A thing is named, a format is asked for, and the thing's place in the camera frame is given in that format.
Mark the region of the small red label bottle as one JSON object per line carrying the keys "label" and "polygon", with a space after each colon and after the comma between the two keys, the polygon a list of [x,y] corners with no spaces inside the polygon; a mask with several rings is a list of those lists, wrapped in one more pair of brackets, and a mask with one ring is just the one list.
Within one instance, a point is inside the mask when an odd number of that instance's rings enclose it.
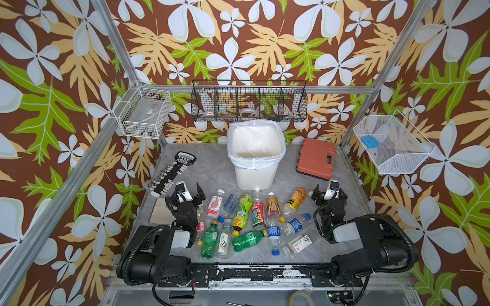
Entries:
{"label": "small red label bottle", "polygon": [[198,221],[197,225],[197,237],[196,237],[196,245],[201,246],[204,243],[204,235],[206,231],[206,223],[205,221]]}

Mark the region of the pink label clear bottle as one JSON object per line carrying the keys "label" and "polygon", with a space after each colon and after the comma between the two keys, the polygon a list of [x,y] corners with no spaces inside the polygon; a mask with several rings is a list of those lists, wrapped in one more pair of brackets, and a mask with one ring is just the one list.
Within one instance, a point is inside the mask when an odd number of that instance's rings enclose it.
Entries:
{"label": "pink label clear bottle", "polygon": [[225,191],[223,189],[218,189],[216,191],[216,194],[211,198],[206,210],[206,218],[216,219],[218,217],[223,204],[224,196]]}

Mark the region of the orange juice bottle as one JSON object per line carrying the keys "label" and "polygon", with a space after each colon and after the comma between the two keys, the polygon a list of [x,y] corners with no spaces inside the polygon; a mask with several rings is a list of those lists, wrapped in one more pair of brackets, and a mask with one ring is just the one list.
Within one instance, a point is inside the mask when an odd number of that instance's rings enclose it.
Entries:
{"label": "orange juice bottle", "polygon": [[283,205],[282,214],[283,217],[294,215],[304,199],[306,198],[306,191],[304,189],[296,189],[290,199]]}

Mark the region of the brown tea bottle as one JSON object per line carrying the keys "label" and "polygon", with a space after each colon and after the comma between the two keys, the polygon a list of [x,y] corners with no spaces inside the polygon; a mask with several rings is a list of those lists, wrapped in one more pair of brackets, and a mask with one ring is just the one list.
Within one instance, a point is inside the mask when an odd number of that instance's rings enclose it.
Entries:
{"label": "brown tea bottle", "polygon": [[274,192],[268,193],[267,214],[270,218],[279,218],[281,215],[279,200]]}

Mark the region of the red label soda bottle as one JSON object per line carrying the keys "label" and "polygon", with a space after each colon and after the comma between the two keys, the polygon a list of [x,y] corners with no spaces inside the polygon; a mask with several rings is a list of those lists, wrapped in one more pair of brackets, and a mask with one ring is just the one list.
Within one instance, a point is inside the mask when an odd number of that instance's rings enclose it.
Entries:
{"label": "red label soda bottle", "polygon": [[251,207],[251,214],[252,214],[253,228],[254,229],[264,228],[265,205],[263,202],[261,190],[259,188],[255,188],[254,190],[254,199],[253,199],[253,205]]}

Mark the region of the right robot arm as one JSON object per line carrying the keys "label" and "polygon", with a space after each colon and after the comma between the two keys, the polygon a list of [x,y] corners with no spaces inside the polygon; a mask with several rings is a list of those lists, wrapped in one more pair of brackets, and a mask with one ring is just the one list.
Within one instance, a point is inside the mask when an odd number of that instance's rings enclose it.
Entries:
{"label": "right robot arm", "polygon": [[347,194],[339,182],[329,181],[326,191],[316,186],[308,193],[317,205],[312,220],[322,238],[330,244],[360,241],[362,247],[331,259],[327,275],[342,285],[355,277],[375,273],[403,273],[419,260],[412,240],[389,215],[366,214],[345,219]]}

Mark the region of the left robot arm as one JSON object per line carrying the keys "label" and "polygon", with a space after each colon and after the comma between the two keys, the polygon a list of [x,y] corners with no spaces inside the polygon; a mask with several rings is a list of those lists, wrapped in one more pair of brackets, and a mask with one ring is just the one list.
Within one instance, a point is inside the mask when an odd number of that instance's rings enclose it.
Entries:
{"label": "left robot arm", "polygon": [[125,284],[186,285],[192,279],[191,260],[171,255],[173,249],[189,249],[197,238],[199,205],[205,200],[197,184],[191,195],[182,181],[176,185],[165,204],[174,217],[173,222],[157,226],[139,226],[122,254],[116,268],[117,277]]}

